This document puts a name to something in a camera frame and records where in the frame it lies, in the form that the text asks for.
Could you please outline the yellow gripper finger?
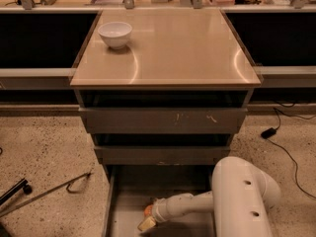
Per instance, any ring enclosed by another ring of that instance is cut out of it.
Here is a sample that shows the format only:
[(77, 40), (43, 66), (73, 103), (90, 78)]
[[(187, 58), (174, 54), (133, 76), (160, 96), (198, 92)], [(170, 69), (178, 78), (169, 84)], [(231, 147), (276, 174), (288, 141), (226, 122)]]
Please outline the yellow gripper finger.
[(151, 229), (155, 227), (157, 224), (156, 220), (153, 216), (146, 216), (137, 226), (137, 228), (140, 231), (147, 231), (148, 229)]

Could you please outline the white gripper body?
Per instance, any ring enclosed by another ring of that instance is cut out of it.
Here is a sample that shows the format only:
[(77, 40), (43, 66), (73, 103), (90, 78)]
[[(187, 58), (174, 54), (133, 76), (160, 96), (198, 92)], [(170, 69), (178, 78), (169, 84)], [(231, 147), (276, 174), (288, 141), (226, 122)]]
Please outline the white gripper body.
[(159, 198), (153, 203), (151, 215), (158, 223), (185, 216), (189, 213), (189, 203), (192, 197), (192, 194), (181, 194), (168, 198)]

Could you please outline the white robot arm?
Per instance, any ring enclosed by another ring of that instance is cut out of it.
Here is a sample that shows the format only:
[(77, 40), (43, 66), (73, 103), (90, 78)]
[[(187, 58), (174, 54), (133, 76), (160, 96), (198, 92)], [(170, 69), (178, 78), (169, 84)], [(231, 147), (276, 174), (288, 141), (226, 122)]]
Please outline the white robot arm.
[(138, 229), (144, 232), (190, 213), (211, 212), (216, 237), (273, 237), (268, 212), (280, 197), (280, 187), (269, 174), (229, 156), (215, 165), (209, 192), (156, 199), (144, 209)]

